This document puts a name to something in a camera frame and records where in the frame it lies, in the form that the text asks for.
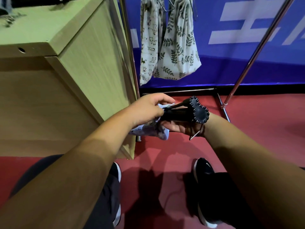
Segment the hole in wood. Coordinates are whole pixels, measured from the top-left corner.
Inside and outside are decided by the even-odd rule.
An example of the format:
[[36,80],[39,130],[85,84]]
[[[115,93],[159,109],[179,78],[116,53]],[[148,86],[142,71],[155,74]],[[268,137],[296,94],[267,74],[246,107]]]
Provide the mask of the hole in wood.
[[19,49],[19,51],[20,51],[21,53],[24,53],[24,54],[25,54],[25,50],[24,50],[23,48],[18,47],[18,49]]

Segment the red floor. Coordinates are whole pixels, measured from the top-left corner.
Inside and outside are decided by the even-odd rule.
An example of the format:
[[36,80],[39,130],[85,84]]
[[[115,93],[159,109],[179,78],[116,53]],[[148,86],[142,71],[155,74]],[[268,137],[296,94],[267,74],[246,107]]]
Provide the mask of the red floor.
[[[215,100],[200,102],[217,113]],[[305,95],[234,96],[227,112],[231,122],[273,151],[280,159],[305,166]],[[122,169],[121,204],[124,216],[118,228],[204,228],[186,207],[184,174],[195,158],[210,161],[216,172],[225,171],[203,138],[170,133],[168,141],[144,137],[136,158],[118,160]],[[0,205],[21,174],[38,158],[0,158]],[[222,224],[218,228],[231,228]]]

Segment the leg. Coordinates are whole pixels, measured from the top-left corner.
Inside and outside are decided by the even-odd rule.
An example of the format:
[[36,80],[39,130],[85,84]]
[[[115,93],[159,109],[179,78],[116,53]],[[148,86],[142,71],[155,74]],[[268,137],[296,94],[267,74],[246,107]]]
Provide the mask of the leg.
[[196,161],[198,213],[203,224],[215,228],[225,222],[235,228],[263,228],[228,173],[215,173],[204,158]]
[[[13,188],[10,197],[14,196],[19,190],[21,190],[27,183],[35,178],[39,173],[44,171],[48,166],[53,164],[59,159],[62,154],[53,155],[41,159],[34,165],[32,165],[18,180],[17,184]],[[104,188],[89,216],[84,229],[95,228],[114,228],[120,221],[120,181],[121,170],[119,166],[114,162]]]

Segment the person's left hand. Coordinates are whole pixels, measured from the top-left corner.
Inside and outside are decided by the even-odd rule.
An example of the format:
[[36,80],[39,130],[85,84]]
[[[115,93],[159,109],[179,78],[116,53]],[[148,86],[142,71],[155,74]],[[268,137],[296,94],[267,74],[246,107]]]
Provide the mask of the person's left hand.
[[125,113],[128,115],[128,119],[132,121],[132,128],[134,128],[163,115],[163,109],[157,104],[173,103],[175,103],[175,100],[164,93],[148,94],[128,106]]

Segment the pant leg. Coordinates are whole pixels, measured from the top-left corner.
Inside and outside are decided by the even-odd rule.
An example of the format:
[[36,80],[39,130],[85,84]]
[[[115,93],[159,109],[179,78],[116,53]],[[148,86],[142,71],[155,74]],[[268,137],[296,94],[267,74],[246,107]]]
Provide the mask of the pant leg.
[[[17,184],[11,191],[10,197],[15,195],[21,190],[27,183],[34,179],[39,173],[48,168],[62,154],[45,157],[40,161],[32,165],[18,180]],[[120,183],[119,180],[109,174],[104,185],[104,188],[84,226],[84,229],[113,229],[113,220],[115,219],[116,212],[119,209],[119,192]]]
[[222,221],[235,228],[263,228],[228,173],[205,174],[198,198],[208,222]]

